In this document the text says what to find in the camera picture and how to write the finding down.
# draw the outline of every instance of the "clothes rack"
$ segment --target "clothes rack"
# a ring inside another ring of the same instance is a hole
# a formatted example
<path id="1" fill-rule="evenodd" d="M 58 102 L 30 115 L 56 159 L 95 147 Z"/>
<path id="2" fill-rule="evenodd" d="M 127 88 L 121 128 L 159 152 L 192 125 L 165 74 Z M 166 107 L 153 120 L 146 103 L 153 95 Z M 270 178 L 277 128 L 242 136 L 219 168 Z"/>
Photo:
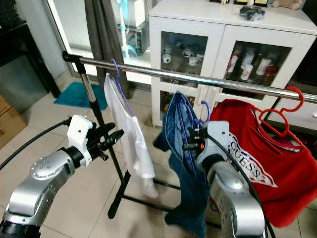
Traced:
<path id="1" fill-rule="evenodd" d="M 84 65 L 89 64 L 89 65 L 94 65 L 96 67 L 102 67 L 102 68 L 107 68 L 107 69 L 116 69 L 115 64 L 103 60 L 98 60 L 98 59 L 91 59 L 91 58 L 86 58 L 78 55 L 72 55 L 67 53 L 66 51 L 63 52 L 63 59 L 66 62 L 72 62 L 75 63 L 78 73 L 81 76 L 81 79 L 83 81 L 83 84 L 85 86 L 86 92 L 88 94 L 88 98 L 90 101 L 91 108 L 93 110 L 93 113 L 95 117 L 97 118 L 97 121 L 99 125 L 105 124 L 104 119 L 102 117 L 102 113 L 99 107 L 99 103 L 96 99 L 96 96 L 92 90 L 91 84 L 88 80 L 88 77 L 86 75 L 86 70 Z M 235 81 L 230 81 L 230 80 L 223 80 L 223 79 L 215 79 L 215 78 L 209 78 L 209 77 L 204 77 L 204 76 L 198 76 L 198 75 L 188 75 L 188 74 L 183 74 L 183 73 L 175 73 L 175 72 L 170 72 L 167 70 L 162 70 L 162 69 L 152 69 L 152 68 L 146 68 L 146 67 L 140 67 L 140 66 L 134 66 L 134 65 L 129 65 L 129 64 L 124 64 L 124 63 L 117 63 L 118 67 L 123 70 L 123 71 L 129 71 L 129 72 L 135 72 L 135 73 L 143 73 L 143 74 L 148 74 L 151 76 L 157 76 L 157 77 L 168 77 L 172 79 L 177 79 L 185 82 L 191 82 L 191 83 L 198 83 L 198 84 L 204 84 L 208 86 L 214 86 L 214 87 L 220 87 L 220 88 L 227 88 L 227 89 L 235 89 L 239 91 L 245 91 L 245 92 L 251 92 L 251 93 L 257 93 L 257 94 L 263 94 L 263 95 L 269 95 L 269 96 L 275 96 L 275 97 L 281 97 L 281 98 L 288 98 L 288 99 L 296 99 L 299 100 L 299 95 L 296 92 L 292 92 L 289 90 L 285 89 L 280 89 L 280 88 L 274 88 L 274 87 L 269 87 L 269 86 L 262 86 L 262 85 L 253 85 L 250 83 L 244 83 L 244 82 L 235 82 Z M 306 102 L 311 102 L 311 103 L 316 103 L 317 104 L 317 95 L 313 94 L 303 94 L 304 99 Z M 108 211 L 108 217 L 110 219 L 113 219 L 115 217 L 115 214 L 118 210 L 118 207 L 120 205 L 121 200 L 127 199 L 139 204 L 146 205 L 148 207 L 152 207 L 164 212 L 169 212 L 170 209 L 152 204 L 150 202 L 143 201 L 141 199 L 137 199 L 128 195 L 125 195 L 124 192 L 126 190 L 126 187 L 129 183 L 131 175 L 127 171 L 125 175 L 123 176 L 119 163 L 117 161 L 116 155 L 114 153 L 114 150 L 112 147 L 109 148 L 110 155 L 112 157 L 113 163 L 115 165 L 116 171 L 118 173 L 119 179 L 121 181 L 120 188 L 115 196 L 115 199 L 113 203 L 111 204 L 109 211 Z M 180 190 L 180 187 L 174 186 L 159 180 L 154 179 L 154 183 L 158 185 L 163 185 L 166 187 L 170 187 L 173 189 Z M 207 222 L 207 225 L 216 227 L 221 229 L 220 225 L 214 224 Z"/>

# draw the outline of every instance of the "black cable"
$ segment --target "black cable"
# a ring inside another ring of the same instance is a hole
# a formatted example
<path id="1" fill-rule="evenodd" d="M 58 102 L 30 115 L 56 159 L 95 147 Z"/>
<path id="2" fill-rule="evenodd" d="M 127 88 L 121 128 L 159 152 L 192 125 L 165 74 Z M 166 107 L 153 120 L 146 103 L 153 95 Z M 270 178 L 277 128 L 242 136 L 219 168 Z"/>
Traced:
<path id="1" fill-rule="evenodd" d="M 271 234 L 271 237 L 272 238 L 276 238 L 275 233 L 273 231 L 273 228 L 272 228 L 270 222 L 266 218 L 266 215 L 264 213 L 264 209 L 263 209 L 262 204 L 260 202 L 260 198 L 258 196 L 258 193 L 257 193 L 256 189 L 254 188 L 252 182 L 249 180 L 248 176 L 245 174 L 243 169 L 239 166 L 238 162 L 232 157 L 232 155 L 216 139 L 214 139 L 209 134 L 207 134 L 207 137 L 210 140 L 212 140 L 230 158 L 230 160 L 232 161 L 233 166 L 235 167 L 235 169 L 238 170 L 241 173 L 242 177 L 247 181 L 248 185 L 251 187 L 251 189 L 253 191 L 255 199 L 258 201 L 259 205 L 261 206 L 261 209 L 262 209 L 262 212 L 263 212 L 263 215 L 264 215 L 264 219 L 265 219 L 265 224 L 268 227 L 268 230 L 269 230 L 269 232 Z"/>
<path id="2" fill-rule="evenodd" d="M 40 138 L 42 135 L 45 135 L 46 133 L 50 132 L 51 130 L 54 130 L 55 128 L 61 126 L 61 125 L 67 125 L 69 126 L 71 121 L 71 118 L 64 120 L 60 123 L 57 123 L 56 125 L 51 126 L 50 128 L 46 129 L 45 131 L 42 131 L 40 134 L 34 136 L 32 139 L 30 139 L 28 142 L 26 142 L 24 145 L 22 145 L 19 149 L 17 149 L 12 155 L 10 155 L 1 165 L 0 170 L 2 170 L 7 163 L 9 163 L 17 154 L 19 154 L 22 150 L 24 150 L 27 146 L 32 144 L 34 141 L 36 141 L 38 138 Z"/>

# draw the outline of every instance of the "white shirt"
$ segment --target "white shirt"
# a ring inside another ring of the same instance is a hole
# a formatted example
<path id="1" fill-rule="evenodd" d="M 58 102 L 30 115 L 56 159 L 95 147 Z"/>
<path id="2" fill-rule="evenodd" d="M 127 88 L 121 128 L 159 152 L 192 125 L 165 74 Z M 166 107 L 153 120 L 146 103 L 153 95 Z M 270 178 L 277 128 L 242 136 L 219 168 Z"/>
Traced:
<path id="1" fill-rule="evenodd" d="M 155 171 L 138 119 L 130 116 L 124 107 L 124 100 L 110 74 L 106 74 L 105 96 L 117 129 L 123 129 L 120 138 L 128 171 L 139 189 L 150 197 L 157 197 L 154 186 Z"/>

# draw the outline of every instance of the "jeans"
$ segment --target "jeans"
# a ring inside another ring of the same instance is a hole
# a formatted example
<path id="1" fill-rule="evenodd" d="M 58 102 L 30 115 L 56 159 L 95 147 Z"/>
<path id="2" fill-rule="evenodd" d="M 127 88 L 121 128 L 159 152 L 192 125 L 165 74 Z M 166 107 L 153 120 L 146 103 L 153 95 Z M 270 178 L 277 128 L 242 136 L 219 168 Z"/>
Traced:
<path id="1" fill-rule="evenodd" d="M 193 118 L 197 119 L 187 98 L 176 92 L 172 98 L 168 111 L 163 116 L 163 128 L 153 145 L 166 151 L 170 149 L 172 154 L 169 158 L 169 166 L 176 172 L 180 181 L 181 202 L 165 216 L 169 225 L 177 225 L 194 233 L 200 238 L 206 237 L 206 206 L 210 196 L 210 187 L 205 183 L 205 175 L 192 166 L 189 152 L 183 151 L 182 126 L 180 114 L 182 115 L 186 135 L 189 136 L 187 128 L 191 127 L 189 111 Z M 192 152 L 195 163 L 195 152 Z"/>

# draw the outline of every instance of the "cardboard box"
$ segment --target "cardboard box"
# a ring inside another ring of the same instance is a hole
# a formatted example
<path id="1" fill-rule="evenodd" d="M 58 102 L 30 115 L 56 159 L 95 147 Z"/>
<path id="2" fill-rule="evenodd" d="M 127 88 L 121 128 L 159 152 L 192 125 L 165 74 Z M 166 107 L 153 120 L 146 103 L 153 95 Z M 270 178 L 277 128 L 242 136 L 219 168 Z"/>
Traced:
<path id="1" fill-rule="evenodd" d="M 0 149 L 26 125 L 20 114 L 0 95 Z"/>

